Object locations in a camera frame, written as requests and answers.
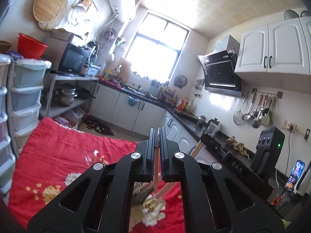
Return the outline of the hanging strainer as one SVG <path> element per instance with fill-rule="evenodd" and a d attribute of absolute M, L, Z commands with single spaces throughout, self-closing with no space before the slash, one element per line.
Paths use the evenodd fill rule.
<path fill-rule="evenodd" d="M 242 124 L 242 108 L 246 102 L 246 100 L 248 99 L 248 95 L 249 93 L 246 94 L 246 96 L 244 97 L 243 101 L 242 101 L 242 104 L 241 104 L 241 107 L 238 111 L 235 112 L 235 114 L 233 115 L 233 122 L 235 125 L 241 125 Z"/>

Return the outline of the chopsticks front pair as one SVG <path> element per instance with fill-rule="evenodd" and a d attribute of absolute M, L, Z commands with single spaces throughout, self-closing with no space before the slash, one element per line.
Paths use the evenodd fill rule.
<path fill-rule="evenodd" d="M 154 176 L 153 187 L 155 195 L 158 193 L 159 182 L 161 180 L 160 174 L 160 128 L 158 128 L 155 136 L 155 150 L 154 150 Z"/>

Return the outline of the metal kettle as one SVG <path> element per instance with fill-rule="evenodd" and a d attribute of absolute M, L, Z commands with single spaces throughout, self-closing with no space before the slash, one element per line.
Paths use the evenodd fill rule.
<path fill-rule="evenodd" d="M 206 129 L 206 133 L 208 135 L 210 135 L 211 137 L 215 137 L 215 135 L 217 134 L 217 132 L 220 129 L 220 122 L 217 118 L 214 119 L 210 119 L 207 122 L 207 129 Z"/>

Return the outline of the red plastic basin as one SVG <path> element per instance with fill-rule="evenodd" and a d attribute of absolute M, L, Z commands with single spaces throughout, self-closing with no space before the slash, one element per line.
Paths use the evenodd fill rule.
<path fill-rule="evenodd" d="M 47 49 L 47 45 L 26 34 L 18 34 L 17 52 L 24 58 L 40 59 Z"/>

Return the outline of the metal shelf rack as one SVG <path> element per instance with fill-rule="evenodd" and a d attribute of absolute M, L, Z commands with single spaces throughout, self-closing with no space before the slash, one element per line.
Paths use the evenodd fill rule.
<path fill-rule="evenodd" d="M 75 107 L 86 105 L 95 98 L 94 90 L 98 85 L 95 76 L 64 76 L 48 74 L 44 77 L 39 116 L 56 117 Z"/>

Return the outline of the small wall fan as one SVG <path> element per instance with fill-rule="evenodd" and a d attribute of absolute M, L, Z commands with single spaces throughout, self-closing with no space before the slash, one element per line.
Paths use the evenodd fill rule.
<path fill-rule="evenodd" d="M 188 79 L 185 75 L 178 75 L 175 77 L 173 84 L 177 88 L 184 88 L 188 83 Z"/>

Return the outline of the black electric kettle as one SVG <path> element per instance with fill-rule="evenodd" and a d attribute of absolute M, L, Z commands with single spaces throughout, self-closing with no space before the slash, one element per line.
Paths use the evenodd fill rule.
<path fill-rule="evenodd" d="M 96 43 L 95 41 L 90 41 L 88 44 L 87 44 L 88 48 L 89 48 L 89 51 L 90 51 L 90 62 L 91 63 L 95 63 L 96 60 L 97 60 L 97 57 L 98 57 L 98 51 L 99 51 L 99 44 Z"/>

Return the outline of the dark green utensil basket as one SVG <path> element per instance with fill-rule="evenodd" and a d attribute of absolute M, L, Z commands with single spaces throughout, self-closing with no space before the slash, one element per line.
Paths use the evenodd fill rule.
<path fill-rule="evenodd" d="M 131 207 L 142 205 L 147 196 L 153 192 L 154 185 L 152 183 L 135 182 L 131 200 Z"/>

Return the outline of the round bamboo tray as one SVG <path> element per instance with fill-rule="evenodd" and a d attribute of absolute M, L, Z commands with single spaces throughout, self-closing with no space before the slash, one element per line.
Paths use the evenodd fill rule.
<path fill-rule="evenodd" d="M 63 11 L 67 0 L 34 0 L 33 15 L 39 23 L 49 23 Z"/>

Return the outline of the stainless steel pot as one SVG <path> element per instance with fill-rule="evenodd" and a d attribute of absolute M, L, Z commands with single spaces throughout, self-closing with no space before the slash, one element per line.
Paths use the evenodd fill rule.
<path fill-rule="evenodd" d="M 58 86 L 58 101 L 63 106 L 70 106 L 78 96 L 76 87 L 72 84 L 65 83 Z"/>

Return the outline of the hanging ladle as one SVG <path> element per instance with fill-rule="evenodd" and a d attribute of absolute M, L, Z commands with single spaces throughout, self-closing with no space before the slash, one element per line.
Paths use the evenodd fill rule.
<path fill-rule="evenodd" d="M 252 99 L 251 99 L 251 102 L 250 102 L 250 106 L 249 106 L 249 109 L 248 109 L 248 112 L 246 114 L 242 115 L 242 120 L 243 121 L 247 121 L 247 120 L 250 119 L 250 113 L 251 113 L 252 106 L 253 106 L 255 98 L 256 98 L 256 93 L 253 93 L 252 94 Z"/>

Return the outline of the right plastic drawer tower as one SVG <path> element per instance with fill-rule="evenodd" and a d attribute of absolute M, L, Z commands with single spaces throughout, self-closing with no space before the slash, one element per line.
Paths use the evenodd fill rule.
<path fill-rule="evenodd" d="M 12 61 L 7 76 L 8 131 L 14 154 L 19 156 L 38 125 L 44 75 L 51 62 L 37 59 Z"/>

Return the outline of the left plastic drawer tower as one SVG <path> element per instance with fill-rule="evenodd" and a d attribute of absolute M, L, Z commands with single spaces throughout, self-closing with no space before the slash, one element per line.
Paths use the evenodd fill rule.
<path fill-rule="evenodd" d="M 8 133 L 8 115 L 6 110 L 7 97 L 7 75 L 12 60 L 9 56 L 1 54 L 1 144 L 0 144 L 0 178 L 1 178 L 1 195 L 6 195 L 12 185 L 13 171 L 15 167 L 15 155 L 12 152 L 10 143 L 11 138 Z"/>

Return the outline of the plastic drawer tower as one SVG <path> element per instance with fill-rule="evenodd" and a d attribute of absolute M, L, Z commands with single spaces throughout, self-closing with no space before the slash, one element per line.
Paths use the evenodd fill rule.
<path fill-rule="evenodd" d="M 1 144 L 0 144 L 0 178 L 1 178 L 1 195 L 6 195 L 12 185 L 13 171 L 15 167 L 15 155 L 12 152 L 10 143 L 11 138 L 8 133 L 8 115 L 6 110 L 7 97 L 7 75 L 12 60 L 9 56 L 1 54 Z"/>
<path fill-rule="evenodd" d="M 51 62 L 37 59 L 12 61 L 7 76 L 8 131 L 14 154 L 19 156 L 38 125 L 44 75 Z"/>

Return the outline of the wicker basket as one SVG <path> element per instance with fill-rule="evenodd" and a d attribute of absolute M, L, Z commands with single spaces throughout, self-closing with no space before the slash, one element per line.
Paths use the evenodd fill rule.
<path fill-rule="evenodd" d="M 12 48 L 12 44 L 6 41 L 0 41 L 0 53 L 6 54 Z"/>

